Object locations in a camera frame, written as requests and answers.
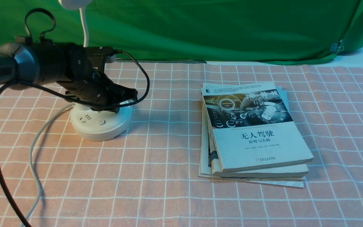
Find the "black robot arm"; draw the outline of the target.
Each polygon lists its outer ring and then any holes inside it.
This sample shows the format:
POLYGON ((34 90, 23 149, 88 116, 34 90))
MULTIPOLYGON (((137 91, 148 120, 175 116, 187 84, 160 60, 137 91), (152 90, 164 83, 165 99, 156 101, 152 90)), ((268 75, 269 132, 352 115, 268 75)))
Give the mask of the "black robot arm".
POLYGON ((33 43, 17 37, 0 46, 0 85, 13 90, 36 88, 93 111, 115 112, 140 102, 137 90, 112 82, 106 60, 120 50, 75 43, 33 43))

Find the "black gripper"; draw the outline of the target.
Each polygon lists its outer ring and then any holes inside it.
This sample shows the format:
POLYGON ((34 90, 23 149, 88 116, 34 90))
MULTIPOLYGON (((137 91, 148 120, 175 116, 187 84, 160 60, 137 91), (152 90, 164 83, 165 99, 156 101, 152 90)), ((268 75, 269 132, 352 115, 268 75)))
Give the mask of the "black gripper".
POLYGON ((119 102, 137 101, 136 89, 115 84, 105 74, 107 57, 114 55, 115 49, 109 46, 65 46, 65 72, 62 76, 65 95, 84 102, 98 113, 118 113, 119 102))

